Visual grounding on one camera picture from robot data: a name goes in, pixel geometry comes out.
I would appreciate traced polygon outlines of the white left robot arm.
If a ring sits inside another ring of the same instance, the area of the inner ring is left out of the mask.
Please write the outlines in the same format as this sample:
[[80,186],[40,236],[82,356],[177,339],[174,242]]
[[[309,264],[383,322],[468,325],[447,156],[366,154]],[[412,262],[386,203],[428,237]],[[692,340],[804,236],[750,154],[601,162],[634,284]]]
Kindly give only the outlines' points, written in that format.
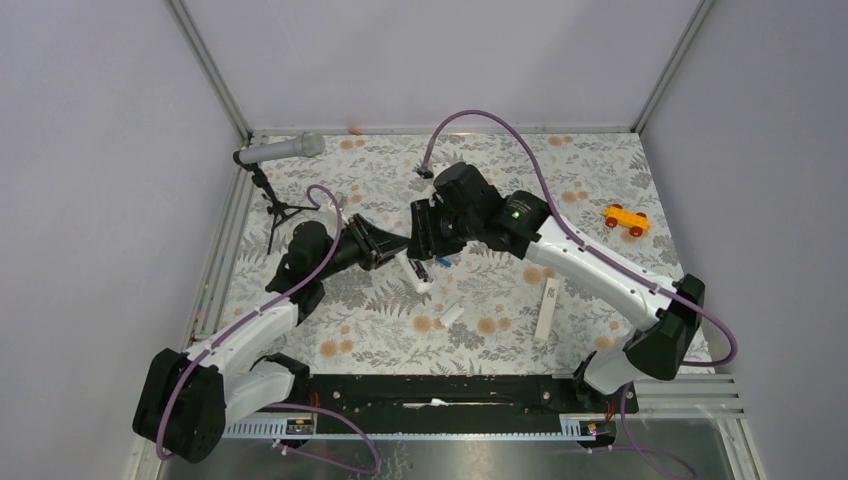
[[306,366],[260,353],[319,305],[326,278],[352,266],[370,271],[406,249],[406,236],[355,215],[336,236],[317,221],[297,225],[266,297],[245,318],[184,351],[166,348],[151,361],[132,430],[165,457],[205,459],[225,430],[278,403],[296,411],[309,401]]

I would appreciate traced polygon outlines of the white battery cover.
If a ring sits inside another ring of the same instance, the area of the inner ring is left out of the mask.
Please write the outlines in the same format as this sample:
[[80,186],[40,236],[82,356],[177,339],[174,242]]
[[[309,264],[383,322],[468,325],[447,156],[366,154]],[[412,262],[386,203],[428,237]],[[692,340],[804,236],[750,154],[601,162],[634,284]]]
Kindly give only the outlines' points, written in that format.
[[448,308],[441,315],[439,321],[445,328],[447,328],[452,325],[458,318],[460,318],[463,313],[464,308],[459,304],[455,304]]

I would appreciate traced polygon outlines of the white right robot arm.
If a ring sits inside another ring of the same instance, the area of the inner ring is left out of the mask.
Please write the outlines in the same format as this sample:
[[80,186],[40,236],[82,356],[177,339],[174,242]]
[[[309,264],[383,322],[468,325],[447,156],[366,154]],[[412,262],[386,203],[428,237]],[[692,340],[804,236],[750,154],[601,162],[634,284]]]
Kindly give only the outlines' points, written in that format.
[[597,412],[625,384],[676,378],[702,320],[705,284],[686,274],[674,280],[644,269],[591,239],[563,231],[566,220],[536,195],[503,197],[465,162],[448,167],[429,199],[411,203],[407,255],[429,260],[461,252],[476,241],[550,268],[627,319],[629,336],[594,352],[574,374],[575,402]]

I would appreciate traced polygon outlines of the white air conditioner remote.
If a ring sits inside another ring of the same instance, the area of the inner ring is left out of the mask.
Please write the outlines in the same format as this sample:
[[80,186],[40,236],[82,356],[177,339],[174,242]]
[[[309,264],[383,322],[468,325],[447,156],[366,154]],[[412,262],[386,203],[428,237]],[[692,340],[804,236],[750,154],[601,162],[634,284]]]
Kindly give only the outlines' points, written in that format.
[[407,275],[418,294],[428,293],[434,285],[433,277],[420,260],[410,259],[405,252],[395,256],[398,264]]

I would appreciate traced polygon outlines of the small black battery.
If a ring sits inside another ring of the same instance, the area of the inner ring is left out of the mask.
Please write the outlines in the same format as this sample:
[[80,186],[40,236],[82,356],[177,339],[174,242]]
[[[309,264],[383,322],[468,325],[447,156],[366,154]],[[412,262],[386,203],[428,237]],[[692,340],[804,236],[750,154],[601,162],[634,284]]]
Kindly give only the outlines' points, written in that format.
[[417,277],[422,281],[426,281],[429,278],[429,274],[423,264],[419,260],[412,260],[411,263],[414,267]]

